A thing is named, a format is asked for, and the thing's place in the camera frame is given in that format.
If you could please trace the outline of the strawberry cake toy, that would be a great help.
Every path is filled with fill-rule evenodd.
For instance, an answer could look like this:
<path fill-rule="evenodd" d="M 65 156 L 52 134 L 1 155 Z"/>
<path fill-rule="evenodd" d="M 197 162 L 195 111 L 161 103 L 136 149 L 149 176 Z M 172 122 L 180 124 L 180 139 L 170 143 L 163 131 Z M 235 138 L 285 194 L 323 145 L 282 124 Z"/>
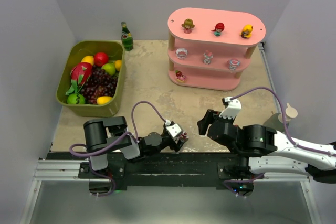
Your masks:
<path fill-rule="evenodd" d="M 184 83 L 186 81 L 186 75 L 184 75 L 181 71 L 175 71 L 175 79 L 178 83 Z"/>

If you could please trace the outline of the pink planet toy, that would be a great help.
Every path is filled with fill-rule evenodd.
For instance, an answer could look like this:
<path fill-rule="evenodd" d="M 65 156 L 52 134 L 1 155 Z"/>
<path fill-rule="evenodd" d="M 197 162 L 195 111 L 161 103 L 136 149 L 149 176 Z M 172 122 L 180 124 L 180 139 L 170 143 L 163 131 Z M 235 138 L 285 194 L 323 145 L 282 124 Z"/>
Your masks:
<path fill-rule="evenodd" d="M 231 59 L 228 60 L 227 65 L 230 71 L 235 71 L 240 66 L 240 61 L 237 59 Z"/>

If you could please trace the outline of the small pink figure toy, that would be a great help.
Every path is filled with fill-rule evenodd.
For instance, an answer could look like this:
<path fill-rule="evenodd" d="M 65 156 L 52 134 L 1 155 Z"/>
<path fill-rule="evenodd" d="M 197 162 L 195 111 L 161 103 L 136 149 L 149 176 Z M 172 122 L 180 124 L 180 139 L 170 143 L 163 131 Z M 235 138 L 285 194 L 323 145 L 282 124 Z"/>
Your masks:
<path fill-rule="evenodd" d="M 206 65 L 211 64 L 213 56 L 214 56 L 213 53 L 210 52 L 210 51 L 208 51 L 208 50 L 206 50 L 204 52 L 203 56 L 204 56 L 203 63 L 206 64 Z"/>

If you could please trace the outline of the pink round toy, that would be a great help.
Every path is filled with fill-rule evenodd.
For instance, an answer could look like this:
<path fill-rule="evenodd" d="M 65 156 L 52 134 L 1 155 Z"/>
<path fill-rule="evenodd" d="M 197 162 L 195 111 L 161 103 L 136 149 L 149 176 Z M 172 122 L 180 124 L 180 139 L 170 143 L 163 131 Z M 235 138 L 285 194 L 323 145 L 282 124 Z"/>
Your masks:
<path fill-rule="evenodd" d="M 176 57 L 179 60 L 184 60 L 188 55 L 188 51 L 186 48 L 178 48 L 176 49 L 175 53 L 176 53 Z"/>

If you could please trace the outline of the yellow-haired doll toy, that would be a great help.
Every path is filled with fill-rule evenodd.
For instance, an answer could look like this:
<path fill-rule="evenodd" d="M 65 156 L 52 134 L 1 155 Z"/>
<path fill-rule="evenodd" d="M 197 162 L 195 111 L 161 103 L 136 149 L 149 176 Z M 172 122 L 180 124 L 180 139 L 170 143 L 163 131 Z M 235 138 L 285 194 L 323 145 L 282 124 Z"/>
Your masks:
<path fill-rule="evenodd" d="M 250 38 L 253 29 L 254 29 L 253 25 L 251 25 L 251 24 L 246 24 L 246 25 L 243 27 L 243 29 L 242 29 L 242 31 L 241 31 L 241 33 L 240 33 L 240 36 L 241 36 L 242 38 L 245 38 L 245 39 Z"/>

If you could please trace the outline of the red-haired doll toy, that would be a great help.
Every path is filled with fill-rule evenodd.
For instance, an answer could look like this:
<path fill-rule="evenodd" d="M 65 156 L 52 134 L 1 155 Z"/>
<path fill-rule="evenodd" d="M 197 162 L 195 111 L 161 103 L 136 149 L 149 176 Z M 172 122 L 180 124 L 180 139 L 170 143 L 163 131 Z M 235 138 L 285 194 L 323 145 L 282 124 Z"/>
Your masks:
<path fill-rule="evenodd" d="M 219 37 L 221 36 L 222 32 L 225 29 L 225 25 L 223 23 L 217 23 L 211 32 L 216 36 Z"/>

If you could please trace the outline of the brown-haired doll toy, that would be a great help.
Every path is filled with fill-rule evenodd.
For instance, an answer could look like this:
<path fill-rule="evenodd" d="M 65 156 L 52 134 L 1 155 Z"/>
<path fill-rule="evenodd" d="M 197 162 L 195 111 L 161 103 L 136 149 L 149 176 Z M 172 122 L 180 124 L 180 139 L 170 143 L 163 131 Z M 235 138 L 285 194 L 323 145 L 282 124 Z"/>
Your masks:
<path fill-rule="evenodd" d="M 186 34 L 190 34 L 192 32 L 193 28 L 195 27 L 193 20 L 189 19 L 189 18 L 187 18 L 185 21 L 183 21 L 181 26 L 183 27 L 183 31 Z"/>

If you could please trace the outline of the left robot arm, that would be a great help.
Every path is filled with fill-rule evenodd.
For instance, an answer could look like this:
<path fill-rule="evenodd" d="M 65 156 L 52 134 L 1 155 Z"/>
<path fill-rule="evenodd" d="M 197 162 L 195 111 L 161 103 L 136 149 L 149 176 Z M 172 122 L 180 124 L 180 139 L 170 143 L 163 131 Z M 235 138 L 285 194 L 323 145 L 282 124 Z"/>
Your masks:
<path fill-rule="evenodd" d="M 164 124 L 161 134 L 152 132 L 135 138 L 133 134 L 126 134 L 128 126 L 123 116 L 90 120 L 83 129 L 87 152 L 99 152 L 90 157 L 91 167 L 96 172 L 108 167 L 107 154 L 112 151 L 119 150 L 127 160 L 138 161 L 167 147 L 178 152 L 188 141 L 187 132 L 174 122 Z"/>

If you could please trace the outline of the pink three-tier shelf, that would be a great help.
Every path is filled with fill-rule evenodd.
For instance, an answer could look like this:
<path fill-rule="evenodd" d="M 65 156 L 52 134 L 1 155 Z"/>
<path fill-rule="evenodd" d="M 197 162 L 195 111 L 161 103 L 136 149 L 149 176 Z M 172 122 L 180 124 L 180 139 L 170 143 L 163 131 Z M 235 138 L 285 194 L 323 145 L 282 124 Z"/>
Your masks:
<path fill-rule="evenodd" d="M 195 27 L 190 34 L 183 31 L 181 24 L 192 19 Z M 217 23 L 225 29 L 216 37 L 211 30 Z M 242 38 L 240 33 L 246 24 L 253 25 L 251 37 Z M 214 10 L 185 7 L 174 11 L 167 21 L 169 29 L 168 58 L 169 77 L 175 84 L 212 90 L 234 90 L 240 83 L 243 71 L 249 66 L 250 59 L 266 35 L 264 23 L 256 16 L 228 10 Z M 176 57 L 176 49 L 186 48 L 188 55 L 184 60 Z M 213 53 L 211 64 L 203 63 L 204 52 Z M 235 71 L 228 69 L 231 59 L 240 61 Z M 184 83 L 175 79 L 175 71 L 186 75 Z"/>

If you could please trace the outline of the yellow mango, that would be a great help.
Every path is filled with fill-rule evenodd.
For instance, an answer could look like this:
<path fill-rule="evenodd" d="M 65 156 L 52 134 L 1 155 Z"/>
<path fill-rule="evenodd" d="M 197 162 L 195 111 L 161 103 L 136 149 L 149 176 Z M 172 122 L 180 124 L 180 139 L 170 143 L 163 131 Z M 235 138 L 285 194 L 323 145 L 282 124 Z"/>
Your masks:
<path fill-rule="evenodd" d="M 104 105 L 109 103 L 111 100 L 113 99 L 113 97 L 110 96 L 101 96 L 97 98 L 97 105 Z"/>

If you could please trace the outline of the purple grapes bunch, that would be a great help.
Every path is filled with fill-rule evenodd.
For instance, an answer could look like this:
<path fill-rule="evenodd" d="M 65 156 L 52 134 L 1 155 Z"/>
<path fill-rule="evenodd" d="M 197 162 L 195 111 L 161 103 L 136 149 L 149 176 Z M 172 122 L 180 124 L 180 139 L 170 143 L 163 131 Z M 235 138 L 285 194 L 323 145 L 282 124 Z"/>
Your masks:
<path fill-rule="evenodd" d="M 80 94 L 86 100 L 86 104 L 97 105 L 99 97 L 113 98 L 117 89 L 118 75 L 118 72 L 110 75 L 104 69 L 94 65 L 89 80 L 80 91 Z"/>

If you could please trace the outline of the green glass bottle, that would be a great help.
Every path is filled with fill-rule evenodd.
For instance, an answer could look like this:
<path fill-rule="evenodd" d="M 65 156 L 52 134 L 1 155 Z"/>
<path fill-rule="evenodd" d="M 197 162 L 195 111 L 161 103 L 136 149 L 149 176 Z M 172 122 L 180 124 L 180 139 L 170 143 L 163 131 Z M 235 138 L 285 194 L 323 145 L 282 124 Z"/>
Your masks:
<path fill-rule="evenodd" d="M 126 51 L 131 51 L 133 49 L 133 37 L 127 27 L 126 22 L 121 22 L 122 32 L 121 41 Z"/>

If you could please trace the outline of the yellow lemon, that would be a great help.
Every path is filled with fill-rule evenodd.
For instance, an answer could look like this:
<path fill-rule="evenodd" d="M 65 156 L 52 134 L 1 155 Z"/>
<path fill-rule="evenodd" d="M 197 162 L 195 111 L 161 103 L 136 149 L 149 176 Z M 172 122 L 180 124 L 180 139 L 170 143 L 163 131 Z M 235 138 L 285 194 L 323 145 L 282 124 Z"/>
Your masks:
<path fill-rule="evenodd" d="M 89 63 L 91 65 L 94 65 L 94 56 L 85 56 L 82 58 L 81 63 Z"/>

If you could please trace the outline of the olive green fruit bin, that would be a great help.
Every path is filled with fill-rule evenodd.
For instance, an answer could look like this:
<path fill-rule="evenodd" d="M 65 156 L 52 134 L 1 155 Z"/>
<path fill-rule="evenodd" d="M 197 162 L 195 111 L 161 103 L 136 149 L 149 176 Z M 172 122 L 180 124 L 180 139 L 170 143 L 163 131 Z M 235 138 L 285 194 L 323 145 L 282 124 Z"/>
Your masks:
<path fill-rule="evenodd" d="M 70 72 L 72 68 L 78 64 L 83 57 L 89 55 L 93 56 L 98 52 L 106 53 L 109 56 L 110 62 L 114 62 L 116 60 L 122 61 L 116 85 L 116 92 L 112 101 L 103 105 L 68 104 L 66 91 L 70 88 Z M 64 66 L 64 70 L 56 90 L 56 101 L 60 105 L 69 108 L 77 116 L 106 118 L 116 115 L 121 106 L 122 92 L 126 75 L 126 66 L 125 62 L 123 62 L 124 54 L 125 49 L 118 41 L 86 40 L 75 44 L 71 49 L 67 62 Z"/>

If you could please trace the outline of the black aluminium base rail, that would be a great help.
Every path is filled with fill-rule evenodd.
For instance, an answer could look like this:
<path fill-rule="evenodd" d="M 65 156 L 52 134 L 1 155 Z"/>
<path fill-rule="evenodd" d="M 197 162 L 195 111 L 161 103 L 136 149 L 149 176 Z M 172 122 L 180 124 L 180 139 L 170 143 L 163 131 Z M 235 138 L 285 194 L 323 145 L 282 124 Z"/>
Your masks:
<path fill-rule="evenodd" d="M 277 156 L 240 157 L 225 152 L 157 153 L 139 160 L 127 160 L 121 152 L 106 157 L 108 166 L 93 170 L 89 158 L 70 152 L 50 152 L 40 159 L 34 174 L 42 181 L 88 181 L 89 191 L 98 197 L 130 186 L 215 187 L 246 196 L 253 182 L 279 174 L 285 181 L 306 179 L 307 164 Z"/>

